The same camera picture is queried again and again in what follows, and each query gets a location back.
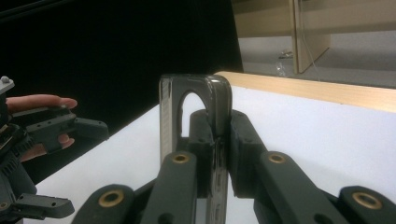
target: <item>white tabletop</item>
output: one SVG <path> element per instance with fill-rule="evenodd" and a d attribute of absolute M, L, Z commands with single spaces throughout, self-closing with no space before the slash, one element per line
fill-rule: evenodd
<path fill-rule="evenodd" d="M 189 95 L 185 114 L 199 108 L 198 97 Z M 248 115 L 269 150 L 292 156 L 319 188 L 338 195 L 342 187 L 361 185 L 396 202 L 396 114 L 238 87 L 233 87 L 233 109 Z M 159 130 L 155 106 L 42 181 L 37 194 L 68 198 L 78 210 L 103 186 L 138 189 L 160 169 Z M 258 223 L 253 201 L 236 199 L 232 189 L 227 207 L 227 224 Z M 24 223 L 71 223 L 75 214 Z"/>

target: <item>white table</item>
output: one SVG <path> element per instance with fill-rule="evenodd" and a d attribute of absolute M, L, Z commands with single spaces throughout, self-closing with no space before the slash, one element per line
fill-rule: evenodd
<path fill-rule="evenodd" d="M 185 114 L 202 107 L 189 95 Z M 269 150 L 292 156 L 319 188 L 338 195 L 341 187 L 362 185 L 396 202 L 396 114 L 238 87 L 233 109 L 248 115 Z M 138 189 L 160 169 L 159 130 L 155 106 L 38 184 L 38 194 L 68 198 L 78 210 L 103 186 Z M 253 201 L 236 199 L 231 189 L 227 206 L 227 224 L 258 223 Z M 71 223 L 74 215 L 24 223 Z"/>

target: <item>wooden strip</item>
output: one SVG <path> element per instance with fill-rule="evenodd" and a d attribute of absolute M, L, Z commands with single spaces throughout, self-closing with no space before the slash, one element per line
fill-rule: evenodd
<path fill-rule="evenodd" d="M 356 105 L 396 113 L 396 90 L 347 84 L 219 72 L 230 84 L 343 105 Z"/>

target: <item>wooden edge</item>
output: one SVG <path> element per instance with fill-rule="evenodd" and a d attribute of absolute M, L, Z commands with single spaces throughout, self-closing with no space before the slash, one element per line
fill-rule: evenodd
<path fill-rule="evenodd" d="M 396 90 L 328 82 L 218 72 L 231 85 L 396 113 Z"/>

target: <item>human hand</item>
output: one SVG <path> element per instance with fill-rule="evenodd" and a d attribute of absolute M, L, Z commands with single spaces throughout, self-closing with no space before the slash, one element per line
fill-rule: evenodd
<path fill-rule="evenodd" d="M 7 106 L 8 113 L 13 114 L 25 110 L 35 109 L 39 107 L 47 106 L 60 106 L 66 105 L 69 109 L 77 106 L 77 101 L 71 98 L 62 98 L 56 95 L 38 94 L 28 95 L 20 97 L 8 97 Z M 58 141 L 61 143 L 62 148 L 70 147 L 75 140 L 69 138 L 67 134 L 61 134 L 58 136 Z M 36 144 L 30 150 L 28 150 L 22 157 L 22 161 L 28 161 L 32 158 L 46 154 L 46 150 L 42 144 Z"/>

